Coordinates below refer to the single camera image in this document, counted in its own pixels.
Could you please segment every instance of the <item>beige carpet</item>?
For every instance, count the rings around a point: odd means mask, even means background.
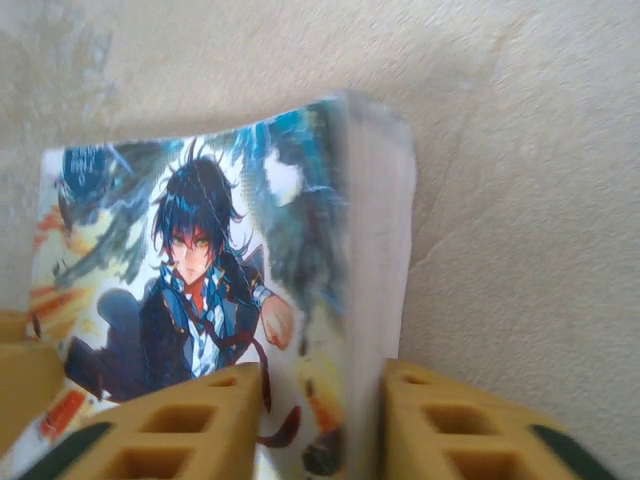
[[[402,356],[555,415],[637,478],[639,2],[81,4],[1,1],[0,306],[27,304],[42,148],[355,87],[418,143]]]

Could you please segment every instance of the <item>manga book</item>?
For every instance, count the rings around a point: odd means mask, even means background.
[[[45,152],[28,334],[56,346],[67,379],[16,465],[87,415],[251,361],[256,478],[345,476],[340,109]]]

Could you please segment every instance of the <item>dark jacket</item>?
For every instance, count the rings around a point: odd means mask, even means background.
[[[189,321],[209,327],[207,332],[220,350],[215,370],[234,364],[251,343],[260,314],[252,295],[256,286],[263,286],[260,272],[251,265],[239,265],[236,257],[227,252],[216,258],[210,272],[216,282],[207,294],[207,303],[210,307],[220,305],[225,316],[220,335],[162,276],[155,281],[140,310],[140,340],[151,391],[193,377]]]

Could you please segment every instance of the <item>anime character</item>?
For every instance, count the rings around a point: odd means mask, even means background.
[[[148,282],[141,301],[125,289],[105,292],[98,313],[109,324],[105,347],[93,350],[73,337],[67,376],[96,395],[122,402],[234,364],[250,345],[263,367],[263,400],[271,410],[268,361],[254,334],[286,349],[293,311],[264,286],[262,250],[242,260],[246,245],[230,242],[231,221],[241,217],[231,202],[231,184],[215,158],[194,156],[169,179],[158,200],[152,236],[168,261]],[[260,437],[273,448],[288,445],[300,423],[294,407],[278,432]]]
[[[257,345],[257,321],[269,343],[285,349],[291,340],[291,307],[264,286],[258,270],[239,264],[230,245],[230,222],[240,218],[231,185],[215,159],[193,158],[193,148],[170,178],[153,226],[169,261],[140,310],[152,391],[235,363],[249,343]],[[229,306],[260,314],[247,321]]]

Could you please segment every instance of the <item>book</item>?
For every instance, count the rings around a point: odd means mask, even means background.
[[[255,478],[374,478],[415,169],[407,125],[351,91],[218,133],[46,151],[27,335],[55,345],[66,384],[3,467],[258,362]]]

